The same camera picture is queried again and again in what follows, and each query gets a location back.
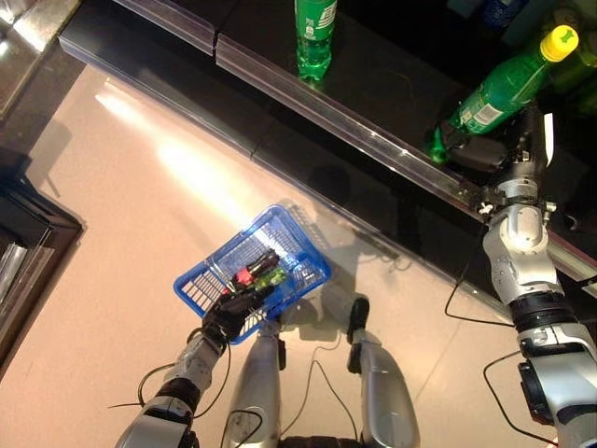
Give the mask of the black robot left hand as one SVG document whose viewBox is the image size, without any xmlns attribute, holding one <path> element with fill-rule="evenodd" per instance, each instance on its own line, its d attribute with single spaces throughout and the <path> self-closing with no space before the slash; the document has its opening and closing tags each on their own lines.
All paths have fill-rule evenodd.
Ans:
<svg viewBox="0 0 597 448">
<path fill-rule="evenodd" d="M 231 343 L 240 335 L 248 316 L 264 305 L 274 289 L 274 286 L 249 287 L 222 296 L 203 317 L 202 333 L 218 345 Z"/>
</svg>

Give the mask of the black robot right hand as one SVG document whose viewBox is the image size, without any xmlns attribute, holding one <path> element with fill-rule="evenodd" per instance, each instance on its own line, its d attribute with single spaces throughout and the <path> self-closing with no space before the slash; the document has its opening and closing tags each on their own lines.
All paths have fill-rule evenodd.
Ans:
<svg viewBox="0 0 597 448">
<path fill-rule="evenodd" d="M 449 158 L 480 172 L 539 177 L 554 156 L 554 116 L 535 103 L 486 134 L 465 133 L 446 121 L 440 130 Z"/>
</svg>

